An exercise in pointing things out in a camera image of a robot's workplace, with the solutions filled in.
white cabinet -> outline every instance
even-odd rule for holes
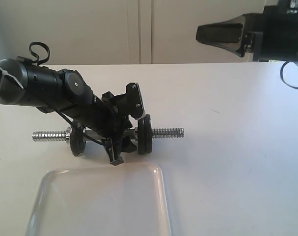
[[[49,64],[247,61],[195,40],[199,25],[263,12],[266,0],[0,0],[12,54],[51,49]]]

transparent plastic container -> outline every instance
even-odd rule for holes
[[[47,173],[27,236],[169,236],[158,166],[129,163]]]

white tabletop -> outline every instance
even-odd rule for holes
[[[164,176],[175,236],[298,236],[298,91],[279,63],[70,65],[94,93],[140,84],[153,127],[183,127],[184,139],[154,140],[146,157]],[[298,69],[285,71],[298,79]],[[74,157],[62,143],[34,143],[63,130],[56,114],[0,105],[0,235],[24,235],[42,176],[108,165],[102,147]]]

screw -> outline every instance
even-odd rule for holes
[[[131,139],[138,140],[138,130],[127,129],[124,132],[125,136],[130,136]],[[86,130],[85,134],[93,137],[94,139],[102,139],[97,133],[92,130]],[[66,131],[37,131],[32,134],[33,141],[35,142],[56,142],[56,141],[66,141],[69,144],[71,135],[71,127],[68,127]],[[165,138],[183,138],[185,136],[185,131],[183,128],[162,128],[162,129],[152,129],[153,139],[165,139]]]

black weight plate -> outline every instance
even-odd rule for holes
[[[138,120],[138,154],[145,154],[145,127],[144,118]]]
[[[73,123],[82,131],[84,132],[84,126],[73,121]],[[75,128],[71,128],[70,134],[70,149],[74,156],[81,156],[84,153],[85,149],[85,141],[83,141],[83,135],[81,132],[78,132]]]
[[[144,117],[144,128],[145,128],[145,153],[149,154],[152,152],[152,126],[151,116],[147,114]]]

